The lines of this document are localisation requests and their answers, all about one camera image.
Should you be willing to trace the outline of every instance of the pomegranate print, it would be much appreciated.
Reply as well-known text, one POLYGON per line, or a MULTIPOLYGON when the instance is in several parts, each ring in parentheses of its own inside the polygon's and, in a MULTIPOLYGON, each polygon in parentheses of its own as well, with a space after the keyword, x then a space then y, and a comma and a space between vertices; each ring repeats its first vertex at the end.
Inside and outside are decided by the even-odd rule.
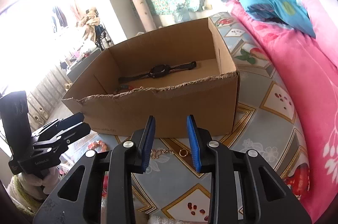
POLYGON ((265 60, 265 61, 269 61, 269 58, 268 56, 265 54, 265 52, 263 50, 261 50, 260 48, 252 48, 250 50, 250 53, 255 56, 256 58, 258 59, 261 59, 261 60, 265 60))
POLYGON ((229 25, 229 24, 231 24, 233 22, 234 22, 234 19, 232 19, 232 18, 225 18, 225 19, 222 19, 219 22, 217 22, 216 26, 217 27, 226 26, 226 25, 229 25))
POLYGON ((295 196, 300 197, 306 193, 310 186, 310 170, 307 163, 299 165, 295 173, 285 178, 284 182, 291 186, 291 191, 295 196))

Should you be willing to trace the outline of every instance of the torn cardboard edge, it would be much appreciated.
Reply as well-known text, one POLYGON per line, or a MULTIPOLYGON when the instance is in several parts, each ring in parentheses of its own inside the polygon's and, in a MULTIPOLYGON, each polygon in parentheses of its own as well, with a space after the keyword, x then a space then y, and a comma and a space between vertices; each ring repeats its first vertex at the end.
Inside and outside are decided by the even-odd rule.
POLYGON ((94 94, 91 96, 87 96, 84 97, 82 99, 75 99, 73 97, 71 98, 67 98, 67 99, 62 99, 62 101, 69 101, 69 100, 73 100, 76 101, 77 103, 79 103, 81 106, 84 106, 86 104, 87 101, 91 100, 91 99, 113 99, 113 100, 117 100, 119 99, 120 101, 122 101, 122 99, 126 96, 130 96, 132 94, 141 92, 141 91, 151 91, 153 93, 159 93, 159 92, 163 92, 163 91, 168 91, 168 90, 174 90, 174 89, 180 89, 182 87, 185 86, 189 86, 189 85, 194 85, 194 84, 198 84, 200 82, 205 82, 205 81, 215 81, 218 79, 226 79, 226 78, 232 78, 232 77, 238 77, 239 78, 239 73, 237 71, 232 71, 229 72, 227 74, 220 74, 217 76, 209 76, 206 78, 202 78, 202 79, 198 79, 195 81, 190 81, 190 82, 185 82, 176 86, 168 86, 168 87, 163 87, 163 88, 137 88, 137 89, 132 89, 130 91, 124 92, 124 93, 120 93, 120 94, 94 94))

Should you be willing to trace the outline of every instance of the pink blanket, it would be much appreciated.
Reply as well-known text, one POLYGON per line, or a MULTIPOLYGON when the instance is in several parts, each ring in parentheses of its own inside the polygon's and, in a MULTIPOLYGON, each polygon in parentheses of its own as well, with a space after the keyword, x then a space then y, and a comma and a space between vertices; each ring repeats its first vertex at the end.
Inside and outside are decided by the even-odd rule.
POLYGON ((287 25, 255 21, 238 1, 227 6, 263 47, 294 101, 310 163, 310 190, 300 201, 314 223, 338 192, 337 68, 310 36, 287 25))

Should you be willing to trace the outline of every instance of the gold chain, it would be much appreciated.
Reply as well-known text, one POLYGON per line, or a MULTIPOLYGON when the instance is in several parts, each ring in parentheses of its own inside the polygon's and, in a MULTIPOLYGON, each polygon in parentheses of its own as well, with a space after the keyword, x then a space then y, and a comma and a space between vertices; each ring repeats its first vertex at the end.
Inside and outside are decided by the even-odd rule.
POLYGON ((151 150, 150 158, 151 159, 158 159, 158 157, 161 154, 167 154, 167 153, 174 154, 174 151, 172 151, 172 150, 166 150, 166 149, 158 149, 158 150, 152 149, 151 150))

